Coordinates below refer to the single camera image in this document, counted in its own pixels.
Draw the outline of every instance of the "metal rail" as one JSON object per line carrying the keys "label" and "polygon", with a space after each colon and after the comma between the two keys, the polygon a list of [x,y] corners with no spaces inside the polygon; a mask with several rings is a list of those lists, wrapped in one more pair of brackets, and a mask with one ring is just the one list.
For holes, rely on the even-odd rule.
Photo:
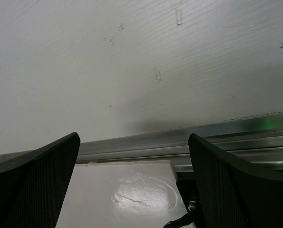
{"label": "metal rail", "polygon": [[[187,141],[192,133],[251,162],[283,170],[283,114],[85,142],[77,163],[168,159],[177,171],[191,171]],[[0,155],[0,162],[23,153]]]}

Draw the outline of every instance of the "scuffed wall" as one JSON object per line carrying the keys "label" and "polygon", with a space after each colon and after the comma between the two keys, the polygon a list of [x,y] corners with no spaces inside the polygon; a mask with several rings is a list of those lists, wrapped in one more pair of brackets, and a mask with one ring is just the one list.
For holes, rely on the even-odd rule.
{"label": "scuffed wall", "polygon": [[283,112],[283,0],[0,0],[0,154]]}

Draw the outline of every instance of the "white wall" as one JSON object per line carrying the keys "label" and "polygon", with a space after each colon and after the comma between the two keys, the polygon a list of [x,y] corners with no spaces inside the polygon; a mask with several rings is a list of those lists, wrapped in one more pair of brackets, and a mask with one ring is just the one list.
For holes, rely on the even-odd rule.
{"label": "white wall", "polygon": [[168,163],[76,165],[57,228],[162,228],[184,214]]}
{"label": "white wall", "polygon": [[0,0],[0,154],[283,112],[282,42],[283,0]]}

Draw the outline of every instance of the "black cable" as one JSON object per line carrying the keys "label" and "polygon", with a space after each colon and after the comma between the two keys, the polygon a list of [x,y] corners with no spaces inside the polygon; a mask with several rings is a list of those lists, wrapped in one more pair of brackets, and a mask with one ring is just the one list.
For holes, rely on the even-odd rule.
{"label": "black cable", "polygon": [[181,228],[194,222],[197,228],[206,228],[205,218],[201,207],[197,207],[192,212],[188,212],[181,218],[170,221],[163,228]]}
{"label": "black cable", "polygon": [[194,214],[192,212],[188,212],[181,218],[168,222],[164,228],[181,228],[191,224],[194,221]]}

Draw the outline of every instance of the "glossy floor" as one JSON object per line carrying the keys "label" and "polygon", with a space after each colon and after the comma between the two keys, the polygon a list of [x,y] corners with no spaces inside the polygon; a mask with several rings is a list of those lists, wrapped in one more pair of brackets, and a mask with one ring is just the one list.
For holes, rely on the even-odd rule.
{"label": "glossy floor", "polygon": [[57,228],[162,228],[185,213],[167,161],[76,165]]}

